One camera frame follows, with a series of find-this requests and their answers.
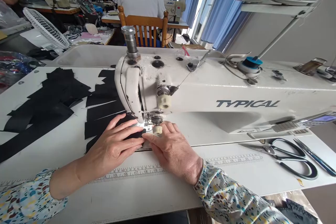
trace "wooden chair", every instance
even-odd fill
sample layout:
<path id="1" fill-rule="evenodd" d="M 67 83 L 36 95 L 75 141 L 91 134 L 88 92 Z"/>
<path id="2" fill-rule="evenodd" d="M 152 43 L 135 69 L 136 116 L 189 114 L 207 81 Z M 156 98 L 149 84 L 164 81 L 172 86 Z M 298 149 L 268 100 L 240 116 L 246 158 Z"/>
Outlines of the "wooden chair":
<path id="1" fill-rule="evenodd" d="M 156 28 L 162 29 L 162 39 L 161 39 L 161 47 L 165 47 L 166 45 L 166 36 L 167 36 L 167 26 L 168 26 L 168 11 L 164 11 L 163 15 L 164 18 L 161 19 L 159 17 L 145 17 L 145 16 L 133 16 L 128 15 L 125 17 L 124 8 L 122 6 L 118 6 L 119 10 L 119 19 L 121 21 L 122 26 L 134 26 L 135 28 L 135 40 L 137 46 L 140 47 L 156 47 Z M 139 27 L 139 35 L 140 35 L 140 42 L 137 36 L 138 30 L 137 26 Z M 147 26 L 149 27 L 149 46 L 147 42 Z M 154 31 L 154 45 L 152 45 L 152 27 Z"/>

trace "white fan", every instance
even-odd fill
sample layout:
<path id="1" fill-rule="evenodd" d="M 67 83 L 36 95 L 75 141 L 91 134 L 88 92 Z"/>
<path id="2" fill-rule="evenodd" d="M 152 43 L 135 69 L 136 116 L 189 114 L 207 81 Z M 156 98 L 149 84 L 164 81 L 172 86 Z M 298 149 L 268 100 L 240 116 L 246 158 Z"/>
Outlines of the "white fan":
<path id="1" fill-rule="evenodd" d="M 23 8 L 23 13 L 27 17 L 27 19 L 31 22 L 33 27 L 37 29 L 38 32 L 41 33 L 41 35 L 43 35 L 48 40 L 48 42 L 54 46 L 54 47 L 53 46 L 51 47 L 43 46 L 44 49 L 46 50 L 54 49 L 55 52 L 57 52 L 58 54 L 61 54 L 63 49 L 68 49 L 70 47 L 70 43 L 64 37 L 64 35 L 52 23 L 50 23 L 49 20 L 47 20 L 44 16 L 42 16 L 38 11 L 25 7 Z M 27 38 L 28 40 L 30 40 L 29 37 L 31 38 L 31 36 L 29 35 L 26 35 L 24 37 Z"/>

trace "electric fan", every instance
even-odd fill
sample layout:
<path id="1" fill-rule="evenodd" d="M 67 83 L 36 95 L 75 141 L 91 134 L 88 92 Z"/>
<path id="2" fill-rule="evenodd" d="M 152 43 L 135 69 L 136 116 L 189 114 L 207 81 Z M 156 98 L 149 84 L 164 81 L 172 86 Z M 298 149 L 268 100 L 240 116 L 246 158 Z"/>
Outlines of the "electric fan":
<path id="1" fill-rule="evenodd" d="M 27 33 L 40 33 L 44 38 L 42 38 L 42 42 L 39 45 L 36 45 L 33 41 L 31 41 L 32 37 L 38 36 L 30 36 L 26 34 L 24 36 L 30 42 L 32 42 L 36 46 L 45 45 L 45 42 L 49 42 L 52 46 L 42 46 L 46 50 L 54 50 L 56 53 L 61 54 L 63 49 L 68 49 L 70 47 L 69 41 L 64 37 L 64 35 L 52 24 L 49 20 L 47 20 L 44 16 L 42 16 L 38 11 L 34 9 L 29 9 L 27 7 L 23 8 L 23 13 L 27 17 L 27 19 L 31 22 L 33 27 L 36 29 L 35 31 L 28 31 Z"/>

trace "typical logo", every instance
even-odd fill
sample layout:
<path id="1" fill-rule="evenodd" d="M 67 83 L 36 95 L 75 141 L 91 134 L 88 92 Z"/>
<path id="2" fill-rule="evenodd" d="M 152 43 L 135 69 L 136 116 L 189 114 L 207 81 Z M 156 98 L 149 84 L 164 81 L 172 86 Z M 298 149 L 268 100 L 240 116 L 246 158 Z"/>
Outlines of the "typical logo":
<path id="1" fill-rule="evenodd" d="M 260 101 L 247 101 L 247 100 L 237 100 L 232 102 L 231 100 L 217 100 L 218 105 L 217 107 L 220 107 L 223 105 L 223 103 L 226 103 L 226 107 L 238 107 L 238 106 L 244 106 L 244 107 L 277 107 L 276 104 L 279 101 L 265 101 L 265 100 L 260 100 Z"/>

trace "patterned blouse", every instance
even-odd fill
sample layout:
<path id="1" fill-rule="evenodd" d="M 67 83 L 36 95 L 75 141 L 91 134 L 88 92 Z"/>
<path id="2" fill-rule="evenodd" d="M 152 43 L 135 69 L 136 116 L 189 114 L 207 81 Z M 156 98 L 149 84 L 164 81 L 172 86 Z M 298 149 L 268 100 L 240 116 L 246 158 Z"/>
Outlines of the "patterned blouse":
<path id="1" fill-rule="evenodd" d="M 49 192 L 55 170 L 43 170 L 34 181 L 0 192 L 0 223 L 45 223 L 63 210 L 68 198 L 56 200 Z M 220 223 L 291 223 L 276 208 L 224 171 L 204 162 L 194 187 L 207 213 Z"/>

